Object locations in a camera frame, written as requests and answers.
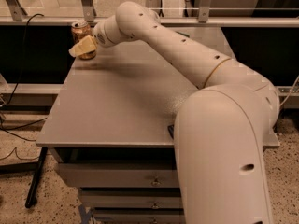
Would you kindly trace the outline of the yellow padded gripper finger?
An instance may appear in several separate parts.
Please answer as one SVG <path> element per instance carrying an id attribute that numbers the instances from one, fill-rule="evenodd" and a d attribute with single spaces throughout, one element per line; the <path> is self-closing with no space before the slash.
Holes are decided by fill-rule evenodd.
<path id="1" fill-rule="evenodd" d="M 96 54 L 97 42 L 91 35 L 79 40 L 68 52 L 72 57 L 93 58 Z"/>

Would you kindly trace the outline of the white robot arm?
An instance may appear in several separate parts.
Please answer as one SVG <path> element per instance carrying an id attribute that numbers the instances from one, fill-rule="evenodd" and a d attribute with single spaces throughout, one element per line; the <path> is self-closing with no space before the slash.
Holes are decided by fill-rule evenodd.
<path id="1" fill-rule="evenodd" d="M 160 24 L 134 2 L 95 25 L 69 53 L 142 40 L 194 86 L 177 112 L 175 156 L 186 224 L 273 224 L 263 149 L 276 141 L 274 85 L 235 59 Z"/>

